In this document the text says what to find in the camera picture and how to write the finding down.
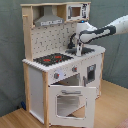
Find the handle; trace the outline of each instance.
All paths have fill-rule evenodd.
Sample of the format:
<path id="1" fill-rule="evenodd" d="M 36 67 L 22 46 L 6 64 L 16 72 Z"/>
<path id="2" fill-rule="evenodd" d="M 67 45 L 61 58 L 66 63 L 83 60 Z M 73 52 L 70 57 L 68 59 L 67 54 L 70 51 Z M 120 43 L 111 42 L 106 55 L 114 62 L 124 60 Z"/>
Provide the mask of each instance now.
<path id="1" fill-rule="evenodd" d="M 83 80 L 84 80 L 84 87 L 86 87 L 86 78 L 85 78 L 85 76 L 83 76 Z"/>
<path id="2" fill-rule="evenodd" d="M 23 17 L 28 17 L 28 15 L 23 15 Z"/>
<path id="3" fill-rule="evenodd" d="M 66 95 L 68 95 L 68 94 L 81 94 L 81 91 L 68 92 L 68 91 L 66 91 L 66 90 L 62 90 L 61 92 L 62 92 L 63 94 L 66 94 Z"/>
<path id="4" fill-rule="evenodd" d="M 68 19 L 71 19 L 71 16 L 72 16 L 72 7 L 69 6 L 68 9 L 70 10 L 70 15 L 68 16 Z"/>

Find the wooden floor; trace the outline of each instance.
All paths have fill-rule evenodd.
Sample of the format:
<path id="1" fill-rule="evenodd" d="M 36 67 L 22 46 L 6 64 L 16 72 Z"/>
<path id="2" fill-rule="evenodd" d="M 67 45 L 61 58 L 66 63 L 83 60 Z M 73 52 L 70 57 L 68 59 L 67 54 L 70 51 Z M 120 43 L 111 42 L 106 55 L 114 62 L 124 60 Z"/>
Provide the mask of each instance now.
<path id="1" fill-rule="evenodd" d="M 74 115 L 82 114 L 83 108 Z M 96 100 L 94 128 L 115 128 L 128 118 L 128 89 L 102 81 L 102 96 Z M 19 109 L 0 118 L 0 128 L 45 128 L 32 115 Z M 73 128 L 52 126 L 50 128 Z"/>

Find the gray backdrop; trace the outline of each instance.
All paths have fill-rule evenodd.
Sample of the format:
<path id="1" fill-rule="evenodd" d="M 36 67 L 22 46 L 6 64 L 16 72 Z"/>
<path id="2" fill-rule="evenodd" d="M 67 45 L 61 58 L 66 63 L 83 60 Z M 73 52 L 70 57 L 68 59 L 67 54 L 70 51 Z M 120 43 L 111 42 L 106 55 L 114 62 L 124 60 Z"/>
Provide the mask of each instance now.
<path id="1" fill-rule="evenodd" d="M 128 14 L 128 0 L 91 1 L 90 23 L 98 28 Z M 25 101 L 24 41 L 20 4 L 68 0 L 0 0 L 0 116 Z M 106 48 L 103 79 L 128 88 L 128 34 L 93 41 Z"/>

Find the cabinet door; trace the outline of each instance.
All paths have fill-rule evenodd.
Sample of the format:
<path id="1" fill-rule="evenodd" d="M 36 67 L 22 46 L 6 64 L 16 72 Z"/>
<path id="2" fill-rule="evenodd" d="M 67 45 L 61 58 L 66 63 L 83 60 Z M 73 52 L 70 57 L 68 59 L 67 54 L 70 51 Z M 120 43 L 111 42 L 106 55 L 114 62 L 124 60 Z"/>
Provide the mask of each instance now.
<path id="1" fill-rule="evenodd" d="M 50 86 L 49 123 L 51 125 L 93 128 L 95 95 L 95 87 Z M 75 117 L 72 113 L 79 109 L 80 98 L 84 100 L 85 109 L 82 114 Z"/>

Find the white play kitchen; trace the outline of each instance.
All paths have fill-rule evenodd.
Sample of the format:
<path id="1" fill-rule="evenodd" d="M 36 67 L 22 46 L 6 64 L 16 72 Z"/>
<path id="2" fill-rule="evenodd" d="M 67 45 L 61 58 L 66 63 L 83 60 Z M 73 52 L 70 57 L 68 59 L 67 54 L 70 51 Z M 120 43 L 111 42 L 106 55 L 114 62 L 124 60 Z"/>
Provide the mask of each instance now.
<path id="1" fill-rule="evenodd" d="M 90 2 L 22 4 L 27 111 L 52 125 L 94 126 L 95 99 L 101 95 L 105 49 L 84 44 L 77 54 L 73 36 L 89 20 Z M 74 111 L 85 107 L 84 116 Z"/>

